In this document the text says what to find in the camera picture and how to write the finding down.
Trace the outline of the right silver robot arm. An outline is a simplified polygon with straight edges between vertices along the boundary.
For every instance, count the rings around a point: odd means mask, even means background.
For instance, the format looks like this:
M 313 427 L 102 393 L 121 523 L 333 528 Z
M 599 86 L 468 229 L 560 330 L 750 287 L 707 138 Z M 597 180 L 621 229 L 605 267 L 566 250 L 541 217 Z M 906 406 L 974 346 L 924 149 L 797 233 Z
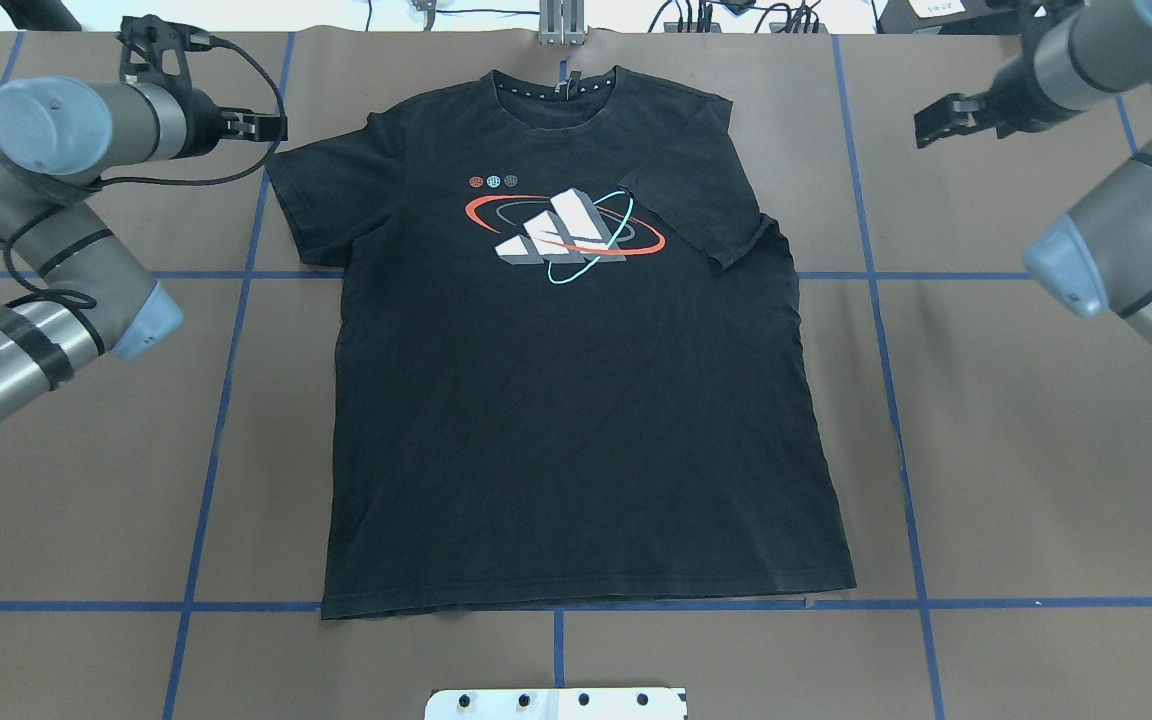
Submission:
M 914 115 L 916 146 L 952 136 L 1047 131 L 1134 88 L 1152 90 L 1152 1 L 1006 1 L 1020 53 L 980 94 Z M 1152 141 L 1053 220 L 1026 272 L 1074 314 L 1112 313 L 1152 346 Z

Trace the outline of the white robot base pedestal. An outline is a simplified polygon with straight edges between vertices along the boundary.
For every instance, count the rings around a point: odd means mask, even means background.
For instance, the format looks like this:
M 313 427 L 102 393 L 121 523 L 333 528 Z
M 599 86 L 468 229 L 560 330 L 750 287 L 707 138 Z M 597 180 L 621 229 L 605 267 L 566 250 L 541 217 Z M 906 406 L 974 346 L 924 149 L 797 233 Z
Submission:
M 425 719 L 687 719 L 685 689 L 668 687 L 447 689 Z

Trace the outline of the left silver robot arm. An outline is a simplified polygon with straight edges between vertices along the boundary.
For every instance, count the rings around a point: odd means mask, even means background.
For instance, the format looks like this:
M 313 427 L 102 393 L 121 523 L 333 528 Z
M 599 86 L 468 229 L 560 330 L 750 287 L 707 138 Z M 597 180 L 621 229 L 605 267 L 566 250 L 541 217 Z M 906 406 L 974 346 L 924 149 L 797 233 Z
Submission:
M 175 300 L 90 206 L 105 172 L 192 158 L 223 138 L 287 137 L 274 114 L 191 88 L 65 76 L 0 88 L 0 256 L 22 296 L 0 305 L 0 420 L 105 354 L 134 361 L 183 323 Z

